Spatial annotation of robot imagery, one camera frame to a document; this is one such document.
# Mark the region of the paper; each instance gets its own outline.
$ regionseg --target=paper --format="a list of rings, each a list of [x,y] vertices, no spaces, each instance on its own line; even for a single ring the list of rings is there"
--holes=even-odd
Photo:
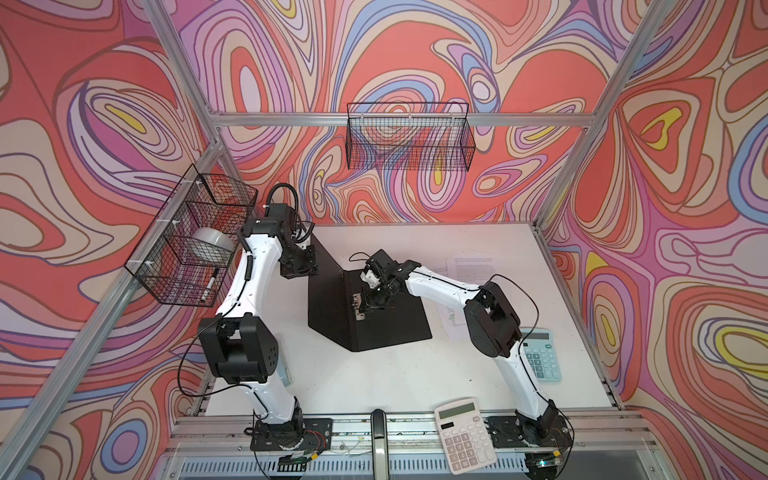
[[[490,255],[467,255],[448,259],[446,267],[435,268],[433,271],[440,275],[449,276],[455,280],[467,283],[483,285],[496,273],[493,267],[496,259]],[[447,306],[438,303],[438,313],[443,329],[452,342],[469,340],[467,321],[464,315],[456,315],[456,312]]]

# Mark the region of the table top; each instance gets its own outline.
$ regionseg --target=table top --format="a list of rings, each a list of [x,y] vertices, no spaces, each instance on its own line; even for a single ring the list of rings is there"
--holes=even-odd
[[[560,408],[607,408],[609,398],[594,369],[529,225],[418,224],[316,227],[314,234],[346,270],[352,253],[383,248],[394,260],[415,260],[435,269],[448,258],[493,253],[496,270],[517,282],[541,311],[538,327],[554,333],[562,381],[541,388]],[[535,309],[523,293],[497,280],[521,319],[533,326]],[[350,352],[310,329],[306,323],[307,279],[284,279],[275,268],[265,296],[262,321],[280,342],[295,395],[306,414],[431,412],[463,397],[475,397],[480,409],[513,409],[508,387],[493,359],[469,340],[449,340],[437,306],[423,300],[432,338],[365,352]],[[226,386],[217,379],[216,388]],[[206,415],[249,415],[251,406],[239,389],[213,395]]]

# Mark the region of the psychedelic wallpaper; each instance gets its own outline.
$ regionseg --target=psychedelic wallpaper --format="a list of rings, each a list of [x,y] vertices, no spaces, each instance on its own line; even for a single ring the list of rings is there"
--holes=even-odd
[[[645,13],[630,0],[169,2],[211,108],[346,111],[351,101],[463,100],[473,112],[589,112]],[[265,194],[303,193],[317,222],[530,221],[578,136],[477,127],[471,170],[349,172],[345,128],[222,130]]]
[[[206,146],[137,2],[0,2],[0,441]],[[139,293],[30,473],[133,468],[102,445],[151,468],[184,408],[167,364],[201,314]]]
[[[546,236],[681,478],[768,478],[768,4],[678,2]]]

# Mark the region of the blue calculator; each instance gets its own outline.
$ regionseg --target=blue calculator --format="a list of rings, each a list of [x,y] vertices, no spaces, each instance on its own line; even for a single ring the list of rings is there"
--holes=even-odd
[[[520,329],[525,337],[530,329]],[[562,380],[558,356],[554,352],[554,336],[547,329],[534,329],[523,342],[523,352],[528,357],[531,368],[536,372],[539,382],[559,382]]]

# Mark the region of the wire basket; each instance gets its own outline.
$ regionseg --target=wire basket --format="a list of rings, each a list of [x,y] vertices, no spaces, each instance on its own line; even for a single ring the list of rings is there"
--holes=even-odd
[[[237,251],[237,231],[255,214],[256,195],[255,188],[227,175],[198,173],[160,238],[131,272],[159,303],[213,306]],[[224,233],[233,247],[196,238],[203,227]]]
[[[463,170],[475,155],[465,102],[348,103],[350,170]]]

